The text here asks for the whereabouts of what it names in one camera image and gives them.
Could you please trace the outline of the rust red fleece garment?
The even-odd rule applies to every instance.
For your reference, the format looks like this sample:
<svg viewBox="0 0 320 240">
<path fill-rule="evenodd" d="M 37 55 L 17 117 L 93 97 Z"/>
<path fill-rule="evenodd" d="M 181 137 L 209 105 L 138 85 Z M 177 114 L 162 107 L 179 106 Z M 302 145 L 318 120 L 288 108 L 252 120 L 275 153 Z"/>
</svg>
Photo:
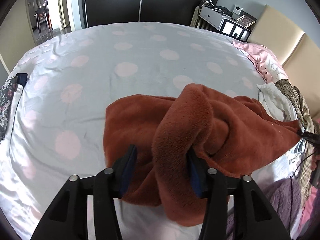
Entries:
<svg viewBox="0 0 320 240">
<path fill-rule="evenodd" d="M 239 178 L 293 148 L 299 129 L 296 120 L 274 120 L 255 99 L 189 84 L 177 98 L 132 95 L 110 104 L 103 148 L 107 165 L 130 145 L 137 148 L 125 202 L 163 206 L 170 220 L 195 226 L 203 221 L 206 201 L 191 188 L 189 149 L 224 175 Z"/>
</svg>

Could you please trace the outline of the brown striped garment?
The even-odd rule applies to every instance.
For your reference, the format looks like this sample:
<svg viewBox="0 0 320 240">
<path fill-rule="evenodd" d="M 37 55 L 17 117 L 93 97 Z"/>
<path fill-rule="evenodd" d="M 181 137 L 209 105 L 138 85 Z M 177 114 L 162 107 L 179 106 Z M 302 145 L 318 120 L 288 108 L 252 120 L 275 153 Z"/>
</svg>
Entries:
<svg viewBox="0 0 320 240">
<path fill-rule="evenodd" d="M 305 131 L 319 134 L 319 123 L 312 119 L 308 105 L 303 94 L 296 87 L 291 85 L 288 79 L 281 79 L 275 83 L 276 87 L 291 101 L 297 114 L 300 126 L 305 128 Z M 311 193 L 311 157 L 307 156 L 313 153 L 313 146 L 306 143 L 306 150 L 303 154 L 303 163 L 300 168 L 298 182 L 302 193 L 302 206 L 308 200 Z"/>
</svg>

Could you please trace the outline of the purple fuzzy sleeve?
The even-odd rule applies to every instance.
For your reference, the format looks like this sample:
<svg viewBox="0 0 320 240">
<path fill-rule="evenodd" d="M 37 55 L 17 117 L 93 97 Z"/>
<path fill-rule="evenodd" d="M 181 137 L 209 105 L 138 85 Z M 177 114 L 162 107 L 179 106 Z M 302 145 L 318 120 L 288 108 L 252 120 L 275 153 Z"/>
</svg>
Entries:
<svg viewBox="0 0 320 240">
<path fill-rule="evenodd" d="M 300 209 L 298 183 L 281 179 L 261 190 L 252 178 L 236 183 L 231 194 L 234 207 L 228 211 L 226 239 L 290 239 L 291 226 Z"/>
</svg>

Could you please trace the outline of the white crumpled garment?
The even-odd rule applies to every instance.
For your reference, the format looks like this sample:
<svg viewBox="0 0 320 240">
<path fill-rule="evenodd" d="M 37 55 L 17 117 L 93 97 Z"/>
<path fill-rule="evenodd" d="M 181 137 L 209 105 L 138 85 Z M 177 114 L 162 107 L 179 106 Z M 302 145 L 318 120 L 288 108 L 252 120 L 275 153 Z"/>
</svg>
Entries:
<svg viewBox="0 0 320 240">
<path fill-rule="evenodd" d="M 257 85 L 257 88 L 259 89 L 258 101 L 269 116 L 283 122 L 297 120 L 293 104 L 274 83 Z"/>
</svg>

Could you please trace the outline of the beige padded headboard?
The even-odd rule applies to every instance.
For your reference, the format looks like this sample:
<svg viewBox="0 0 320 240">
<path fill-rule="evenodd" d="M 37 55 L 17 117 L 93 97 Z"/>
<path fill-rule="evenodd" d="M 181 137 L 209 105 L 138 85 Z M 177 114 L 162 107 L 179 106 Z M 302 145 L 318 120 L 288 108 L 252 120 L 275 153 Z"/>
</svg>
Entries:
<svg viewBox="0 0 320 240">
<path fill-rule="evenodd" d="M 320 51 L 313 40 L 278 10 L 265 5 L 248 40 L 269 48 L 298 87 L 312 118 L 319 119 Z"/>
</svg>

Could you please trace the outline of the pink patterned pillow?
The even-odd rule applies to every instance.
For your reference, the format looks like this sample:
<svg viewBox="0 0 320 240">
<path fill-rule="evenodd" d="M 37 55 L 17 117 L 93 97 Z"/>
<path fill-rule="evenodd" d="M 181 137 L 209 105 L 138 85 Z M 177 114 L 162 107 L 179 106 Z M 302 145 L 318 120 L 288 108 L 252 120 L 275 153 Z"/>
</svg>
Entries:
<svg viewBox="0 0 320 240">
<path fill-rule="evenodd" d="M 289 79 L 277 57 L 266 46 L 236 41 L 233 41 L 233 46 L 253 63 L 266 83 L 276 83 L 282 79 Z"/>
</svg>

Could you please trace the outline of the white pink-dotted bed sheet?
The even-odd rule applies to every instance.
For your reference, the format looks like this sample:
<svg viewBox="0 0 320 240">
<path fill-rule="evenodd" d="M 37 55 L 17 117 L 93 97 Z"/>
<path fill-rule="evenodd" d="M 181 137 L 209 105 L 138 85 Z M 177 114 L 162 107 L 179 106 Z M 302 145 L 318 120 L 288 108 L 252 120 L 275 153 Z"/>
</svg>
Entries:
<svg viewBox="0 0 320 240">
<path fill-rule="evenodd" d="M 132 94 L 180 95 L 189 83 L 257 98 L 263 78 L 231 38 L 165 23 L 82 29 L 26 52 L 1 142 L 1 209 L 29 239 L 73 174 L 104 168 L 106 107 Z"/>
</svg>

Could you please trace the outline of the white bedside cabinet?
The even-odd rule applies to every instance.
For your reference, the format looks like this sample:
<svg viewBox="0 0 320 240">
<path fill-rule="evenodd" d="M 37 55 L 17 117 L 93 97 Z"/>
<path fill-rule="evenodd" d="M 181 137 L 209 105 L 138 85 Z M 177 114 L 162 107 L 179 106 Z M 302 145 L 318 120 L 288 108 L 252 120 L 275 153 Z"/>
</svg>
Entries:
<svg viewBox="0 0 320 240">
<path fill-rule="evenodd" d="M 201 6 L 200 18 L 212 26 L 213 32 L 220 33 L 236 40 L 246 42 L 257 19 L 241 11 L 233 17 L 233 13 L 225 7 L 215 6 L 204 1 Z"/>
</svg>

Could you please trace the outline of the dark floral folded garment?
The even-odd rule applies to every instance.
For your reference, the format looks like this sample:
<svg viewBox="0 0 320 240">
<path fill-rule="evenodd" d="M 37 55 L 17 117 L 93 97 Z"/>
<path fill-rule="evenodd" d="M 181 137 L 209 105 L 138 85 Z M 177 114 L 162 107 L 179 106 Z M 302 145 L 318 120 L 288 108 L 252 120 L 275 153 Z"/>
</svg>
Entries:
<svg viewBox="0 0 320 240">
<path fill-rule="evenodd" d="M 18 73 L 15 76 L 7 79 L 1 88 L 1 141 L 5 138 L 7 125 L 9 122 L 12 100 L 17 90 L 18 85 L 24 87 L 28 81 L 27 73 Z"/>
</svg>

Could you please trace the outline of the white radiator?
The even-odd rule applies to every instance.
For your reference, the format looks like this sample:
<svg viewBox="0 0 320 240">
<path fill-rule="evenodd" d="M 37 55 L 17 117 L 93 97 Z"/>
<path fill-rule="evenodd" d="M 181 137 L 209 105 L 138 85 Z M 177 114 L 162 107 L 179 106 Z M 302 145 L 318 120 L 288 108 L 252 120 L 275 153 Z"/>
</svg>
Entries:
<svg viewBox="0 0 320 240">
<path fill-rule="evenodd" d="M 194 10 L 190 26 L 194 27 L 194 28 L 199 28 L 199 29 L 211 31 L 212 26 L 208 22 L 206 22 L 205 20 L 200 18 L 200 12 L 201 12 L 201 8 L 199 6 L 197 6 Z"/>
</svg>

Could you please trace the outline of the black sliding wardrobe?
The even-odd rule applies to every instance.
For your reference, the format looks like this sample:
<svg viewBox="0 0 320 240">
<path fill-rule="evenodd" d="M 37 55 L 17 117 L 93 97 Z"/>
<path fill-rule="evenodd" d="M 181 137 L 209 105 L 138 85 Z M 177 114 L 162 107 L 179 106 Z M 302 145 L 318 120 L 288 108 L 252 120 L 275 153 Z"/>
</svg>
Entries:
<svg viewBox="0 0 320 240">
<path fill-rule="evenodd" d="M 190 25 L 202 0 L 84 0 L 87 25 L 161 22 Z"/>
</svg>

